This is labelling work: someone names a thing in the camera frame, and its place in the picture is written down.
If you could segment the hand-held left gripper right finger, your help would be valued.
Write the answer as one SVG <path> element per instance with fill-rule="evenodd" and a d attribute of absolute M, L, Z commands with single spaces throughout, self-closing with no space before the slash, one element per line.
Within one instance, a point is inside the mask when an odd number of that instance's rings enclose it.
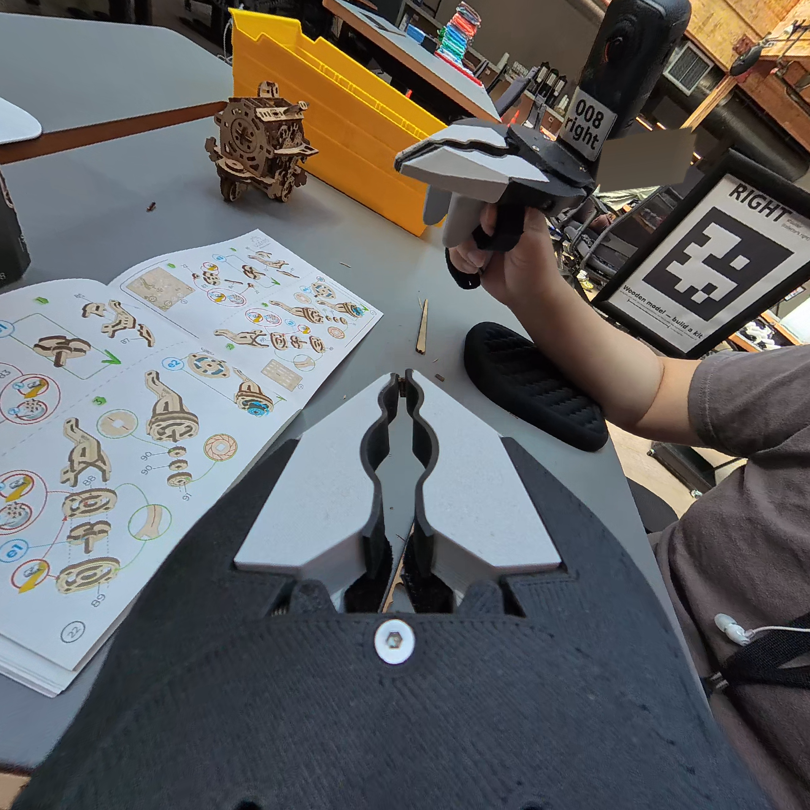
<path fill-rule="evenodd" d="M 406 552 L 418 612 L 451 612 L 476 582 L 558 571 L 562 558 L 501 435 L 416 370 L 403 379 L 423 467 Z"/>

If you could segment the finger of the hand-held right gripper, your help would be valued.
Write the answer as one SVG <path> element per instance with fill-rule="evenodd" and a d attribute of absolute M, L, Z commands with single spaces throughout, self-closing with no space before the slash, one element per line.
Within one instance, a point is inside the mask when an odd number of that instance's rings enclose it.
<path fill-rule="evenodd" d="M 503 127 L 497 129 L 486 121 L 481 123 L 477 119 L 452 124 L 398 153 L 395 157 L 395 169 L 398 171 L 401 163 L 410 157 L 439 147 L 451 147 L 457 150 L 477 151 L 494 157 L 513 156 L 515 171 L 516 156 L 509 152 L 505 140 L 506 131 Z"/>
<path fill-rule="evenodd" d="M 405 159 L 398 172 L 451 192 L 503 192 L 514 170 L 513 156 L 439 147 Z"/>

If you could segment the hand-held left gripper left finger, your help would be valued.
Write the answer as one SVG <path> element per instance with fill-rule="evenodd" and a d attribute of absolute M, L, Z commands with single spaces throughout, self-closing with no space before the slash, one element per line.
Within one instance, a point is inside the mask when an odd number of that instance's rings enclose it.
<path fill-rule="evenodd" d="M 393 552 L 377 471 L 399 383 L 380 377 L 300 436 L 235 556 L 239 570 L 319 581 L 339 612 L 381 610 Z"/>

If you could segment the thin wooden strip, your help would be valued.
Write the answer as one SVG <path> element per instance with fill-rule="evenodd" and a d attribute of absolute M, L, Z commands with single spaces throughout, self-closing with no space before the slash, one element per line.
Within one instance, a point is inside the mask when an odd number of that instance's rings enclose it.
<path fill-rule="evenodd" d="M 400 591 L 404 587 L 402 583 L 404 555 L 412 532 L 412 513 L 408 510 L 410 502 L 404 500 L 407 494 L 404 488 L 406 484 L 404 474 L 408 471 L 402 454 L 404 433 L 397 421 L 400 402 L 404 400 L 404 380 L 398 373 L 395 373 L 393 378 L 394 417 L 387 425 L 389 451 L 378 472 L 384 503 L 384 528 L 392 553 L 389 582 L 381 603 L 381 613 L 393 613 L 404 608 L 406 603 L 406 598 Z"/>

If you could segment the person's right forearm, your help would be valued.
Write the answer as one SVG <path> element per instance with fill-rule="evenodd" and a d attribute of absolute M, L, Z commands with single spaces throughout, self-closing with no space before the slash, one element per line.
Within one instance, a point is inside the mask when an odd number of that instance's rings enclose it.
<path fill-rule="evenodd" d="M 535 345 L 602 409 L 636 436 L 697 446 L 689 420 L 696 360 L 656 355 L 603 320 L 556 272 L 510 298 Z"/>

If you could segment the wooden mechanical model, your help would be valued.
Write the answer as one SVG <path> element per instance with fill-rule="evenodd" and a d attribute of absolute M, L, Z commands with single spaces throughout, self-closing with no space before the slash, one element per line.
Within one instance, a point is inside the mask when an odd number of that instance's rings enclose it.
<path fill-rule="evenodd" d="M 226 202 L 237 201 L 249 187 L 287 202 L 307 182 L 303 164 L 319 153 L 305 137 L 308 107 L 304 100 L 282 98 L 278 84 L 267 80 L 258 86 L 257 96 L 232 97 L 214 116 L 219 139 L 209 137 L 205 149 Z"/>

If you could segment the black model kit box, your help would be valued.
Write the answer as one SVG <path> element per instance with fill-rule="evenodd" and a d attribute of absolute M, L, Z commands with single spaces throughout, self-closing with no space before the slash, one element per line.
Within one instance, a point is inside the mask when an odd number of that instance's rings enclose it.
<path fill-rule="evenodd" d="M 23 278 L 31 264 L 11 194 L 1 174 L 1 288 Z"/>

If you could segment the person's right hand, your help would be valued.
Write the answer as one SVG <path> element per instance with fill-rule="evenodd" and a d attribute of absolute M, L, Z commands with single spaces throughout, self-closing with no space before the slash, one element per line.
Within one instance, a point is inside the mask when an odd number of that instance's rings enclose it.
<path fill-rule="evenodd" d="M 572 292 L 560 275 L 548 222 L 534 208 L 524 210 L 522 235 L 510 251 L 484 250 L 467 238 L 449 255 L 456 270 L 479 279 L 484 290 L 516 316 L 542 312 Z"/>

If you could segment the stack of colourful packets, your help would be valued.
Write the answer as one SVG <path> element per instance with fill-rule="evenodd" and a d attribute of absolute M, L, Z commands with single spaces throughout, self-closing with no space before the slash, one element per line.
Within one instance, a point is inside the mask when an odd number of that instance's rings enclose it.
<path fill-rule="evenodd" d="M 454 16 L 440 30 L 434 55 L 481 86 L 481 81 L 463 64 L 463 58 L 481 26 L 481 16 L 468 3 L 460 2 Z"/>

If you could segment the grey background table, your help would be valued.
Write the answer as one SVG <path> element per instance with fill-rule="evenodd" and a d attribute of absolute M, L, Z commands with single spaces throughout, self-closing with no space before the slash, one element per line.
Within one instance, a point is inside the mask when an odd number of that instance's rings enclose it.
<path fill-rule="evenodd" d="M 410 71 L 431 86 L 443 98 L 451 100 L 465 111 L 490 122 L 500 123 L 491 97 L 483 86 L 465 76 L 440 56 L 430 54 L 406 33 L 381 16 L 341 1 L 323 1 L 322 5 L 336 18 L 364 36 L 381 51 L 389 55 L 403 69 Z"/>

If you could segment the yellow plastic bin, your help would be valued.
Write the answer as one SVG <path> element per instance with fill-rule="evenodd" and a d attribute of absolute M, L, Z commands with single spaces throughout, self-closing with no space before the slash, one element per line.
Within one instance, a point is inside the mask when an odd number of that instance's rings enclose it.
<path fill-rule="evenodd" d="M 427 187 L 397 173 L 394 158 L 445 123 L 328 41 L 310 40 L 297 19 L 230 12 L 233 95 L 270 80 L 285 99 L 305 100 L 305 136 L 319 150 L 306 171 L 420 237 Z"/>

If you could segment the black ribbed wrist rest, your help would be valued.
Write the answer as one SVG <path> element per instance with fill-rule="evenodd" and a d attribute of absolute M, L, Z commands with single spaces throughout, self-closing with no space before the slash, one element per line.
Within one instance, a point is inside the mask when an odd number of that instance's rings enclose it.
<path fill-rule="evenodd" d="M 492 321 L 473 326 L 463 363 L 476 388 L 513 416 L 580 451 L 607 444 L 600 406 L 517 332 Z"/>

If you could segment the black framed marker sign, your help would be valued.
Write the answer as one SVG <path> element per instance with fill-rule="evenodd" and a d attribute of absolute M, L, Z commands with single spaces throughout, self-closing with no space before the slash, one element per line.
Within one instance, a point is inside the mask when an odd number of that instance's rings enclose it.
<path fill-rule="evenodd" d="M 808 277 L 808 191 L 730 150 L 592 307 L 665 356 L 699 359 Z"/>

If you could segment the person's grey shirt torso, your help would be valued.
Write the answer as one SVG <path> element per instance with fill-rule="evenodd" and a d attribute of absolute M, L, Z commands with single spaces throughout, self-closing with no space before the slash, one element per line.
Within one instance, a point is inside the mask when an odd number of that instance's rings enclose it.
<path fill-rule="evenodd" d="M 651 544 L 715 718 L 776 808 L 808 808 L 808 346 L 698 361 L 700 447 L 743 466 Z"/>

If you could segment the wall air vent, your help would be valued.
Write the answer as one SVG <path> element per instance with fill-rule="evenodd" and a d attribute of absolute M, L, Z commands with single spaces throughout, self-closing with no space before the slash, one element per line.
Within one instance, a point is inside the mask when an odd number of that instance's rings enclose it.
<path fill-rule="evenodd" d="M 663 71 L 663 76 L 685 96 L 693 93 L 714 62 L 690 40 L 679 44 Z"/>

